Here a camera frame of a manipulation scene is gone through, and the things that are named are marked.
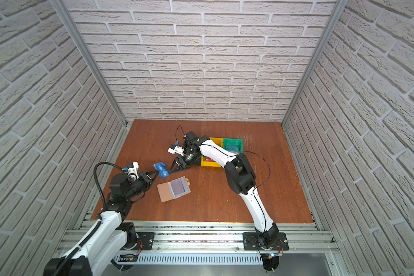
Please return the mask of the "green storage bin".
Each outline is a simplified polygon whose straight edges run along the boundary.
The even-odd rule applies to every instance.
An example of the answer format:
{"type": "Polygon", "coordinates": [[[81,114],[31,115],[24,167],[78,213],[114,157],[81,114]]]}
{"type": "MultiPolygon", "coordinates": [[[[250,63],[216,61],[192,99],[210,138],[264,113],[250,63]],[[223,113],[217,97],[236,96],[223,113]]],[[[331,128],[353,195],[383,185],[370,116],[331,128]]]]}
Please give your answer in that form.
{"type": "Polygon", "coordinates": [[[223,148],[233,154],[238,154],[243,152],[243,140],[242,139],[223,139],[223,148]]]}

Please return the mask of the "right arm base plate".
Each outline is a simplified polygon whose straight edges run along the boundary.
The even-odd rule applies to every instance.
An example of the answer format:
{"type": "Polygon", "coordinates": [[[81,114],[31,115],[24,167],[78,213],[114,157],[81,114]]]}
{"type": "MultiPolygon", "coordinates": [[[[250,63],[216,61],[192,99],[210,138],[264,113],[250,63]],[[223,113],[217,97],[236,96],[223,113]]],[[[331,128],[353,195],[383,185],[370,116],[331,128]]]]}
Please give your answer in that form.
{"type": "Polygon", "coordinates": [[[286,234],[283,232],[278,232],[275,238],[267,238],[256,232],[244,232],[242,237],[245,251],[289,250],[288,240],[286,234]]]}

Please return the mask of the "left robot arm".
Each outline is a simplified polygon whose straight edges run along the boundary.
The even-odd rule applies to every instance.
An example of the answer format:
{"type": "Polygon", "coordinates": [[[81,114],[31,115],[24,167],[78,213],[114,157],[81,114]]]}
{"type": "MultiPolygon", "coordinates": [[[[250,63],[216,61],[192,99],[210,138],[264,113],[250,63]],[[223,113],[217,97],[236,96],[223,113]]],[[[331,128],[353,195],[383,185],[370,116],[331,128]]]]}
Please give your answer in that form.
{"type": "Polygon", "coordinates": [[[121,250],[136,250],[139,259],[143,250],[151,249],[154,234],[137,233],[133,223],[125,221],[133,198],[145,196],[159,171],[135,172],[125,168],[116,174],[109,185],[110,193],[97,222],[83,238],[60,258],[51,259],[45,266],[45,276],[100,276],[121,250]]]}

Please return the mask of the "cards in green bin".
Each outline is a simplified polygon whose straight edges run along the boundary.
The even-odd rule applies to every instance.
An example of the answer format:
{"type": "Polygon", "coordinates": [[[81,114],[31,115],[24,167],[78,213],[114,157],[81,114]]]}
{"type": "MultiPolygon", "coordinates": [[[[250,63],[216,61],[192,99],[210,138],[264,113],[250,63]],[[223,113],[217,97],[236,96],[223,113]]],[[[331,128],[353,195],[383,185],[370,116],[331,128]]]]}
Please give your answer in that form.
{"type": "Polygon", "coordinates": [[[240,150],[240,146],[238,144],[227,144],[224,147],[227,151],[233,153],[233,154],[238,154],[241,152],[240,150]]]}

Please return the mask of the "aluminium mounting rail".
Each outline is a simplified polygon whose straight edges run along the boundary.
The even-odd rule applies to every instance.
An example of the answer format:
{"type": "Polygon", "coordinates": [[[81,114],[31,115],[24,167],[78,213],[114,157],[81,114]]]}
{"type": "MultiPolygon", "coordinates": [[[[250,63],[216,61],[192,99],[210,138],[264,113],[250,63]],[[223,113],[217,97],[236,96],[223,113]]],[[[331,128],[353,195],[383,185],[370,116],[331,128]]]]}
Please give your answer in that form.
{"type": "MultiPolygon", "coordinates": [[[[245,253],[243,234],[254,232],[252,223],[134,221],[138,232],[153,232],[150,253],[245,253]]],[[[312,224],[278,224],[286,234],[284,253],[339,253],[330,231],[312,224]]]]}

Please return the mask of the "tan leather card holder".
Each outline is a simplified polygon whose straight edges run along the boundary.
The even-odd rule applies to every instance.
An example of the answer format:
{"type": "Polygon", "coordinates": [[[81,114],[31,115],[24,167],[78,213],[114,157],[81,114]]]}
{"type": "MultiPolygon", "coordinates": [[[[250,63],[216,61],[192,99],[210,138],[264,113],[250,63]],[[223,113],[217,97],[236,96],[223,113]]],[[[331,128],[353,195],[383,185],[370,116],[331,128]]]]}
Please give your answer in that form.
{"type": "Polygon", "coordinates": [[[175,200],[191,192],[190,181],[186,177],[158,184],[157,189],[161,202],[175,200]]]}

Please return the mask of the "yellow storage bin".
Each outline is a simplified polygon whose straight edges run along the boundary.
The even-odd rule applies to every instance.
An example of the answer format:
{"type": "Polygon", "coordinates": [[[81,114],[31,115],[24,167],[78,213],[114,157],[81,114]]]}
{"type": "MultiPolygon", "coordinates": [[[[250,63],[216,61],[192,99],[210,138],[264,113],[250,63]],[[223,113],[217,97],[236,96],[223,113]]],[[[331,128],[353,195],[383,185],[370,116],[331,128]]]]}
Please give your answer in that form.
{"type": "Polygon", "coordinates": [[[224,167],[227,163],[227,159],[222,154],[223,139],[213,138],[203,142],[200,146],[202,160],[201,165],[203,167],[224,167]],[[204,158],[209,157],[214,162],[205,162],[204,158]]]}

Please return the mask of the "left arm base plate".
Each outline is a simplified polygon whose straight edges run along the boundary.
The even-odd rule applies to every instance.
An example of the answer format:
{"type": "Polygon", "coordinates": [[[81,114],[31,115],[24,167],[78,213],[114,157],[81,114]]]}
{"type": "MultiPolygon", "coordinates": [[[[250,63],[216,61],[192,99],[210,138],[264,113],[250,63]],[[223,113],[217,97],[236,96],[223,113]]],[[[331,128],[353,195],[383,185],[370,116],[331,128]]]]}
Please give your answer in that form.
{"type": "Polygon", "coordinates": [[[151,251],[154,244],[154,232],[137,232],[136,238],[129,241],[121,250],[128,251],[151,251]]]}

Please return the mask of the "blue VIP card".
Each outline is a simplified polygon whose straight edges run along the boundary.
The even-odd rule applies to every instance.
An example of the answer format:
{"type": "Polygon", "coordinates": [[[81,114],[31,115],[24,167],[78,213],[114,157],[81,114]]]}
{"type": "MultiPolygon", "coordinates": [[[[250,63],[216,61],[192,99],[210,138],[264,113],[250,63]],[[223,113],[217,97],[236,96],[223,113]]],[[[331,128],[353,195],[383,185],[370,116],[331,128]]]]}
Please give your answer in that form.
{"type": "Polygon", "coordinates": [[[163,162],[155,163],[154,168],[159,172],[161,178],[166,178],[170,175],[168,168],[163,162]]]}

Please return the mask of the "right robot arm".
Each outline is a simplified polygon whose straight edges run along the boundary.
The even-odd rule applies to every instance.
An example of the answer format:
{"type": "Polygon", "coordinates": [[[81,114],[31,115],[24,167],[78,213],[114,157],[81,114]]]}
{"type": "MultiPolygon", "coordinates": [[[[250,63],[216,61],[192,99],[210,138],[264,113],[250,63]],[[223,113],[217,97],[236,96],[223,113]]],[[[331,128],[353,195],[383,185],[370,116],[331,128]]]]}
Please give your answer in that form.
{"type": "Polygon", "coordinates": [[[256,175],[244,153],[231,153],[218,146],[211,138],[196,136],[192,131],[184,135],[182,146],[174,143],[168,152],[177,156],[170,166],[170,174],[199,166],[203,157],[218,163],[224,169],[228,186],[240,195],[253,218],[256,244],[264,249],[275,245],[279,229],[262,203],[256,175]]]}

